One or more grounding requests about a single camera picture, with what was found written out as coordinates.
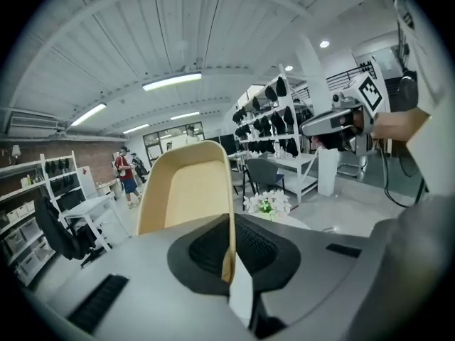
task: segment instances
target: blue shorts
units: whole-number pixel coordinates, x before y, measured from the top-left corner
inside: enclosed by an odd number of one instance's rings
[[[133,178],[121,179],[123,186],[125,187],[125,193],[132,193],[136,190],[137,184]]]

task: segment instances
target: railing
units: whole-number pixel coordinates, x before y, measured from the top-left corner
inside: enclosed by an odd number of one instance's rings
[[[345,71],[342,73],[338,73],[337,75],[334,75],[332,77],[329,77],[327,79],[327,85],[328,85],[328,90],[329,91],[334,91],[337,89],[340,89],[344,87],[345,85],[348,84],[349,81],[351,81],[355,76],[359,75],[360,73],[368,72],[370,73],[371,77],[376,79],[376,72],[375,69],[373,68],[373,65],[369,62],[366,65],[361,65],[360,67],[353,68],[352,70]],[[299,90],[296,90],[295,94],[292,94],[292,99],[309,99],[310,98],[310,91],[308,87],[301,88]]]

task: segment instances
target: black office chair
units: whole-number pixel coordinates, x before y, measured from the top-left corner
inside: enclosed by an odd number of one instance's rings
[[[35,200],[35,215],[38,226],[43,230],[49,246],[55,252],[69,260],[81,260],[88,255],[82,262],[81,268],[89,261],[95,260],[104,250],[102,247],[95,250],[96,237],[87,224],[77,232],[73,226],[66,229],[58,220],[58,211],[48,198],[42,197]]]
[[[256,158],[248,160],[247,167],[252,181],[256,183],[257,192],[259,192],[259,185],[266,185],[270,190],[270,188],[277,189],[278,183],[281,182],[283,192],[286,194],[284,174],[278,174],[278,167],[275,164],[263,158]]]

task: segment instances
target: gray chair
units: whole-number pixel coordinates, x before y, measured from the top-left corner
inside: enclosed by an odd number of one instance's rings
[[[237,187],[242,188],[242,209],[245,209],[245,204],[243,203],[243,198],[245,197],[245,188],[247,186],[247,184],[246,184],[247,175],[250,180],[251,189],[252,189],[253,195],[254,195],[254,194],[256,194],[255,185],[251,181],[251,177],[250,177],[250,174],[248,173],[248,170],[244,167],[243,172],[237,172],[236,170],[230,171],[232,186],[234,187],[235,194],[236,195],[239,194],[239,192],[237,191]]]
[[[254,183],[256,183],[256,190],[259,192],[259,185],[266,185],[267,189],[278,188],[278,183],[282,183],[284,194],[284,174],[278,174],[278,167],[272,162],[257,158],[247,161],[248,172]]]

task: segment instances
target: brick wall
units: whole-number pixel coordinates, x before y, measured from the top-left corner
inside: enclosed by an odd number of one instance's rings
[[[5,148],[11,152],[14,143],[0,143],[0,168],[9,165],[8,154],[1,155],[1,149]],[[68,156],[73,150],[78,167],[89,166],[95,183],[105,183],[114,179],[111,162],[112,154],[119,150],[122,143],[106,141],[37,141],[20,142],[21,156],[19,163],[38,161],[40,154],[46,158]],[[27,173],[14,175],[9,178],[0,179],[0,195],[18,190],[21,188],[20,180]]]

